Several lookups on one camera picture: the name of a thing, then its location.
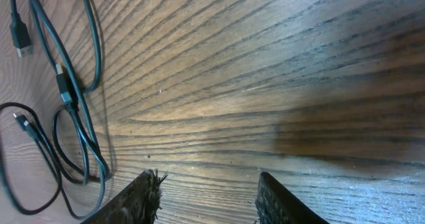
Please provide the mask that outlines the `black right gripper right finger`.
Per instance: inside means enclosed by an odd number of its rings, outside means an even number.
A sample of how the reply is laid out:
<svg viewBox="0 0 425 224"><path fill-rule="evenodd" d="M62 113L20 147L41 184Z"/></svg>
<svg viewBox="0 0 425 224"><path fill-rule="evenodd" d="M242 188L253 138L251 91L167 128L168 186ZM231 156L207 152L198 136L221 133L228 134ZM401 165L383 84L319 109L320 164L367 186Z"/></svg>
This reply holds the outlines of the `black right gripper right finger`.
<svg viewBox="0 0 425 224"><path fill-rule="evenodd" d="M255 206L259 223L328 224L266 171L259 177Z"/></svg>

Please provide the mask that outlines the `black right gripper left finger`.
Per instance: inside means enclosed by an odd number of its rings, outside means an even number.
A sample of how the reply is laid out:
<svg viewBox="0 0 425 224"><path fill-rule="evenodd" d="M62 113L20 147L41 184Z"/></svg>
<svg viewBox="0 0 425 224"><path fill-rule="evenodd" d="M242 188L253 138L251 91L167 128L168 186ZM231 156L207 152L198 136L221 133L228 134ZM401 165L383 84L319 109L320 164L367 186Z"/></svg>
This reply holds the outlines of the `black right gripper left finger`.
<svg viewBox="0 0 425 224"><path fill-rule="evenodd" d="M82 224L153 224L161 209L161 184L167 176L160 176L156 169L143 171Z"/></svg>

